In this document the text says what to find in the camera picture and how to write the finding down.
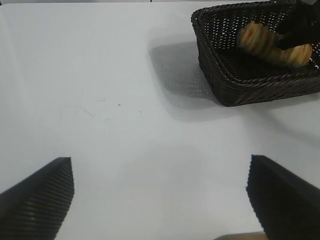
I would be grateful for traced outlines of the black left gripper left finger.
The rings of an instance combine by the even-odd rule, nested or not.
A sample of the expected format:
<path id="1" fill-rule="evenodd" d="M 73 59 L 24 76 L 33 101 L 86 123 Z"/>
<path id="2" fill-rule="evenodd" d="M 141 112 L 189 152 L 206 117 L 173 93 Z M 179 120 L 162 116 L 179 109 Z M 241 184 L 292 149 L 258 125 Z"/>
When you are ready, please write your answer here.
<path id="1" fill-rule="evenodd" d="M 71 158 L 58 157 L 0 194 L 0 238 L 55 239 L 74 194 Z"/>

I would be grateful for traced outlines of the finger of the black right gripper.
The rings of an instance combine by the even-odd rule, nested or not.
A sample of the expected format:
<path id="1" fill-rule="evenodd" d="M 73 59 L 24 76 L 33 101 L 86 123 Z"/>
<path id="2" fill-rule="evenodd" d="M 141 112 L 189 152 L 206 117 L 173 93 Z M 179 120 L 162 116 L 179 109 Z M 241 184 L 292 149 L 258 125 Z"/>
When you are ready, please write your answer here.
<path id="1" fill-rule="evenodd" d="M 279 29 L 281 38 L 279 40 L 280 49 L 290 49 L 305 44 L 317 44 L 320 42 L 320 24 L 294 23 L 291 26 L 282 25 Z"/>

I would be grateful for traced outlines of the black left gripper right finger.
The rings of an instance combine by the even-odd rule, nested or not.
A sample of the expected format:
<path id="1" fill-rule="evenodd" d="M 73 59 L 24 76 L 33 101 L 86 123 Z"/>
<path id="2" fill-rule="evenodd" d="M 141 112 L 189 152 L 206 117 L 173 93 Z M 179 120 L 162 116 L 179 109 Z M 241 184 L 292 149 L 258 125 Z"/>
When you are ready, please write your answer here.
<path id="1" fill-rule="evenodd" d="M 252 155 L 246 192 L 269 240 L 318 240 L 320 190 L 264 155 Z"/>

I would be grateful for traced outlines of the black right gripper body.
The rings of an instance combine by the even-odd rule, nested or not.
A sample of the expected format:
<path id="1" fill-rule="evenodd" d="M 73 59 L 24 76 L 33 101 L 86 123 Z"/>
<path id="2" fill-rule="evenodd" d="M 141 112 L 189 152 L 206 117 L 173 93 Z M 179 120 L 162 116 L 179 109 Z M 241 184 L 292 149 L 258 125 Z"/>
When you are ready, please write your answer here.
<path id="1" fill-rule="evenodd" d="M 296 5 L 298 22 L 320 21 L 320 0 L 297 0 Z"/>

